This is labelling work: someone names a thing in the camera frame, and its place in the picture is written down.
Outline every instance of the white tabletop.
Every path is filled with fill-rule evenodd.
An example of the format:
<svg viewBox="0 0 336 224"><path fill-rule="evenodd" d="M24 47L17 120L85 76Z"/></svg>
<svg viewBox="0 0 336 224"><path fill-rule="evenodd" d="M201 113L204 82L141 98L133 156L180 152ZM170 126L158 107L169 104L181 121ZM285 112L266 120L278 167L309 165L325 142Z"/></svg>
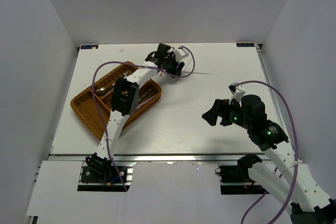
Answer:
<svg viewBox="0 0 336 224"><path fill-rule="evenodd" d="M96 68L106 61L132 61L141 65L158 44L99 45L79 51L66 104L59 121L52 154L92 154L99 141L82 125L70 101L90 86ZM182 44L169 44L178 47ZM120 135L116 154L203 154L260 152L246 130L232 125L211 127L201 116L215 99L231 96L228 86L246 80L265 81L256 48L237 48L235 43L183 44L196 59L196 74L176 79L153 78L162 88L160 100ZM117 65L103 67L97 80ZM266 105L268 118L278 122L269 90L246 84L246 94L256 94Z"/></svg>
<svg viewBox="0 0 336 224"><path fill-rule="evenodd" d="M221 195L217 164L137 163L127 193L77 191L82 162L43 161L28 209L37 224L237 224L260 195ZM246 223L267 223L281 205L267 195ZM291 223L284 212L276 224Z"/></svg>

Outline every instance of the metal utensil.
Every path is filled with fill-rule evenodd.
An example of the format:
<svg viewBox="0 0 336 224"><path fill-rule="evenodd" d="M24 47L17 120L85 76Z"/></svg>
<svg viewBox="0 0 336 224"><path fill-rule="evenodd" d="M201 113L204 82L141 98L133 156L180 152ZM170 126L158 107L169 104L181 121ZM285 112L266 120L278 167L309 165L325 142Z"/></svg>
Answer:
<svg viewBox="0 0 336 224"><path fill-rule="evenodd" d="M142 97L139 98L138 103L141 103L151 92L151 89L148 90Z"/></svg>
<svg viewBox="0 0 336 224"><path fill-rule="evenodd" d="M102 87L102 88L98 88L95 90L96 95L105 95L107 94L109 91L111 91L114 87L114 84L112 84L111 86L109 86L108 88Z"/></svg>
<svg viewBox="0 0 336 224"><path fill-rule="evenodd" d="M127 75L128 75L128 72L125 72L125 73L123 73L120 77L125 78ZM98 89L95 91L95 93L96 93L96 95L105 95L105 94L107 94L108 92L110 92L110 91L113 90L114 85L115 85L115 83L112 84L111 86L109 86L108 88L106 88L106 87L98 88Z"/></svg>

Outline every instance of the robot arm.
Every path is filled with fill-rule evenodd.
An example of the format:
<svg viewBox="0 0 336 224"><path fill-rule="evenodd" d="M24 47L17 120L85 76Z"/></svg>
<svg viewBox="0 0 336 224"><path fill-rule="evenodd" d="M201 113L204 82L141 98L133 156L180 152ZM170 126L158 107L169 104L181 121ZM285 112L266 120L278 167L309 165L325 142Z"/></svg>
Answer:
<svg viewBox="0 0 336 224"><path fill-rule="evenodd" d="M170 46L159 44L157 51L146 57L143 64L145 68L136 70L126 78L116 80L111 98L110 118L107 124L108 138L106 132L104 132L97 151L91 157L86 158L87 165L95 172L97 177L100 176L103 180L109 177L110 158L113 158L114 147L125 122L138 107L139 89L158 73L157 69L150 67L165 70L174 76L181 76L184 67L184 62L181 62L181 60L188 54L189 52L183 48L171 51Z"/></svg>
<svg viewBox="0 0 336 224"><path fill-rule="evenodd" d="M267 120L265 104L256 95L245 95L241 87L229 86L231 99L215 100L213 107L202 115L211 126L221 117L221 125L236 124L247 130L249 138L276 165L286 182L270 171L255 154L238 161L237 169L246 177L260 183L281 204L288 195L289 184L294 175L294 150L282 128ZM308 166L298 162L295 188L286 210L295 224L328 224L336 220L336 201L319 187L312 178Z"/></svg>

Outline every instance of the woven tray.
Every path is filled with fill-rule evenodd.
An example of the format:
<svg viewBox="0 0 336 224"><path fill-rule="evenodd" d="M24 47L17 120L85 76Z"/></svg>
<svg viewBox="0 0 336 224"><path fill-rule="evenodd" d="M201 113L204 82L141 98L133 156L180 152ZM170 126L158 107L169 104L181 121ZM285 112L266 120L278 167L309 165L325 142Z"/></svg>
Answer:
<svg viewBox="0 0 336 224"><path fill-rule="evenodd" d="M101 79L95 82L94 90L101 87L109 87L115 81L124 75L125 72L128 72L128 75L132 74L137 70L136 67L120 65L117 68L113 69L107 75L103 76ZM146 96L144 101L141 102L142 105L139 107L133 115L128 118L126 121L124 128L130 125L135 119L141 116L146 110L148 110L151 106L153 106L161 97L162 89L161 87L154 82L153 80L149 80L146 82L139 91L139 98L142 97L147 91L152 89L151 93ZM107 124L110 118L111 112L111 97L113 91L108 92L102 96L96 96L96 101L100 108L101 114L104 117L105 124ZM85 125L85 127L98 139L101 140L104 134L104 127L101 122L101 119L98 115L96 106L93 102L91 86L87 87L80 94L75 96L71 103L71 108L73 109L76 116L79 120Z"/></svg>

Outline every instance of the gray wall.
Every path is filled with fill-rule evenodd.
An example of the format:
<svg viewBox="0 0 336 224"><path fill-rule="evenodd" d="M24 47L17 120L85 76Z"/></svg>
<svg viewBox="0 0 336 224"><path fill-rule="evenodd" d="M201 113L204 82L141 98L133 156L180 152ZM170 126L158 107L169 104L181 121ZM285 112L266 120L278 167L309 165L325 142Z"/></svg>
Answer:
<svg viewBox="0 0 336 224"><path fill-rule="evenodd" d="M286 0L51 0L76 45L264 42Z"/></svg>
<svg viewBox="0 0 336 224"><path fill-rule="evenodd" d="M335 17L336 0L287 0L264 44L271 83L287 98L293 112L300 157L334 198Z"/></svg>
<svg viewBox="0 0 336 224"><path fill-rule="evenodd" d="M0 216L21 223L76 49L50 0L0 0Z"/></svg>

